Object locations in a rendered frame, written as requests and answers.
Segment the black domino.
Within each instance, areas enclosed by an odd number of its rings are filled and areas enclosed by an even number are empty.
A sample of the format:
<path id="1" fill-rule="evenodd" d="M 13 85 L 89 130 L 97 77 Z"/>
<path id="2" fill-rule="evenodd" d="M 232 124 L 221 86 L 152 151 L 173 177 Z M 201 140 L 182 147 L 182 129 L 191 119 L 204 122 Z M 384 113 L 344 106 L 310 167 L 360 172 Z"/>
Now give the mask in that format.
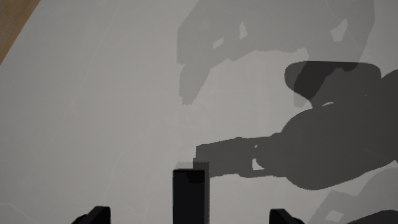
<path id="1" fill-rule="evenodd" d="M 205 171 L 173 170 L 173 224 L 204 224 Z"/>

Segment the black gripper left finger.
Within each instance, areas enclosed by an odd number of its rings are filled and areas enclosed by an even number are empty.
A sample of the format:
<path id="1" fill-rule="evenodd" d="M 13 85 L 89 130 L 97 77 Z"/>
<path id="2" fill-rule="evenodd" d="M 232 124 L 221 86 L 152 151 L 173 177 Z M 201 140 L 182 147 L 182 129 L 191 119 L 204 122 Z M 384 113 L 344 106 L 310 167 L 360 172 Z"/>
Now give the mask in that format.
<path id="1" fill-rule="evenodd" d="M 110 207 L 95 206 L 87 215 L 78 217 L 71 224 L 111 224 Z"/>

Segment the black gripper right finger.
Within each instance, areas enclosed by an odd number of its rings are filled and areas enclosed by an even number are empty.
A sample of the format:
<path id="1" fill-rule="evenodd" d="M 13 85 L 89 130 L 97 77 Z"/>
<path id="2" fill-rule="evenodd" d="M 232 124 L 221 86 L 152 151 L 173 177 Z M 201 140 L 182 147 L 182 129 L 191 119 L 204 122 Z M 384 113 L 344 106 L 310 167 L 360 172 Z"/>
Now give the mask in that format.
<path id="1" fill-rule="evenodd" d="M 285 209 L 271 209 L 269 214 L 269 224 L 305 224 L 305 223 L 300 219 L 292 217 Z"/>

